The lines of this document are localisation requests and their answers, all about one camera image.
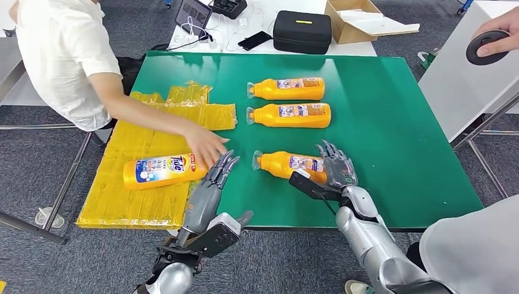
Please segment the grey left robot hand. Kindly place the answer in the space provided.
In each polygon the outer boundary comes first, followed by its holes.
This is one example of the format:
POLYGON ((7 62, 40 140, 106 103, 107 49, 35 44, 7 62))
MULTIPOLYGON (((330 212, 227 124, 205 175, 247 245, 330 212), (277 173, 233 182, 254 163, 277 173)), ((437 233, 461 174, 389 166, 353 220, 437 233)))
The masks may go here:
POLYGON ((240 159, 233 154, 234 151, 230 150, 220 156, 189 197, 184 220, 177 235, 178 246, 198 246, 205 249, 208 244, 230 244, 238 239, 241 229, 251 221, 254 213, 250 210, 238 219, 227 213, 217 214, 222 190, 231 170, 240 159))

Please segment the person's hand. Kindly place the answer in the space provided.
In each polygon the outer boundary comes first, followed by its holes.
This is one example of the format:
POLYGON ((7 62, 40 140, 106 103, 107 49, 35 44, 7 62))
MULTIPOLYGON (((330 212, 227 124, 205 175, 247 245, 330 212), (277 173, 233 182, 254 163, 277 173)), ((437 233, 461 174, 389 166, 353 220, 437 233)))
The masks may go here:
POLYGON ((207 169, 214 166, 220 156, 227 152, 225 143, 229 141, 228 138, 220 137, 197 124, 189 124, 183 137, 207 169))
POLYGON ((507 13, 484 23, 475 33, 474 37, 493 30, 507 31, 510 36, 504 39, 488 43, 477 50, 480 58, 513 51, 518 49, 518 7, 513 8, 507 13))

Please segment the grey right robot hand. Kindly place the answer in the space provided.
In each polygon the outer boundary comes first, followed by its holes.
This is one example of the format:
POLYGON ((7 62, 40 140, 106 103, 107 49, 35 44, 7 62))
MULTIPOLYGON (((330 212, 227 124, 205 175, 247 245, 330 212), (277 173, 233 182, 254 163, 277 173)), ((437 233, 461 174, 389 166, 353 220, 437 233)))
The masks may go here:
POLYGON ((356 186, 358 177, 352 160, 333 143, 322 140, 322 145, 316 144, 323 158, 327 184, 334 189, 344 189, 346 186, 356 186))

